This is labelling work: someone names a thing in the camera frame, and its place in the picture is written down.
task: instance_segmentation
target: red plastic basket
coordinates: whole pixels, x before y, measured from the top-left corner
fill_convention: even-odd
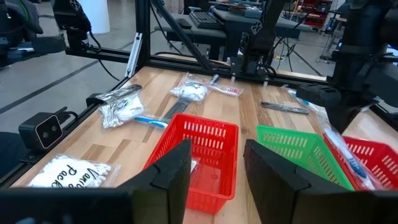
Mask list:
[[[192,158],[198,164],[191,175],[187,208],[216,214],[235,196],[238,130],[235,124],[176,114],[144,169],[183,139],[192,139]]]
[[[323,138],[353,187],[356,190],[365,190],[355,182],[354,175],[351,174],[346,162],[335,147],[330,144],[325,135]],[[398,190],[398,154],[393,148],[384,143],[363,139],[344,137],[344,140],[355,156],[374,174],[384,188]]]

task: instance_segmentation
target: cotton swab package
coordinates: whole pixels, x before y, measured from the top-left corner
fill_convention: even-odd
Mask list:
[[[95,97],[99,100],[102,100],[103,102],[110,104],[115,100],[118,100],[124,96],[131,95],[133,93],[136,93],[142,89],[142,86],[133,84],[127,87],[122,87],[118,90],[113,90],[109,91],[107,93],[102,93],[99,95],[96,95]]]
[[[103,115],[103,127],[115,128],[145,112],[139,93],[124,96],[110,104],[100,106],[99,111]]]
[[[112,186],[120,165],[74,159],[56,154],[31,180],[29,187],[97,188]]]

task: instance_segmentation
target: white label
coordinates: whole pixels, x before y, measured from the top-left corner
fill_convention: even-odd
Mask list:
[[[96,167],[90,162],[53,159],[30,184],[32,187],[54,188],[98,187],[101,182],[99,176]]]

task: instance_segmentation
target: wooden table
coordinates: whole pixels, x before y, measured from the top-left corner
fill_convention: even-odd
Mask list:
[[[163,116],[177,100],[169,91],[181,83],[184,74],[144,67],[126,85],[142,85],[142,100],[149,112]],[[285,74],[300,76],[298,73]],[[221,84],[228,85],[231,82],[223,79]],[[226,121],[240,127],[235,198],[228,201],[217,215],[186,210],[184,223],[260,223],[244,170],[245,140],[256,139],[258,124],[311,133],[320,132],[314,114],[305,116],[261,108],[261,100],[299,106],[283,89],[242,82],[236,82],[235,85],[244,88],[240,98],[213,91],[202,104],[192,103],[186,110],[188,114]],[[135,176],[144,167],[163,130],[136,122],[105,130],[101,127],[101,120],[100,114],[94,112],[13,186],[25,186],[58,152],[82,159],[121,164],[114,186]],[[370,111],[361,113],[347,129],[346,135],[386,142],[398,149],[398,133]]]

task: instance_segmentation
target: keyboard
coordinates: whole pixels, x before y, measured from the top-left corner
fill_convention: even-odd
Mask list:
[[[191,12],[189,18],[197,28],[220,30],[224,25],[210,12]]]

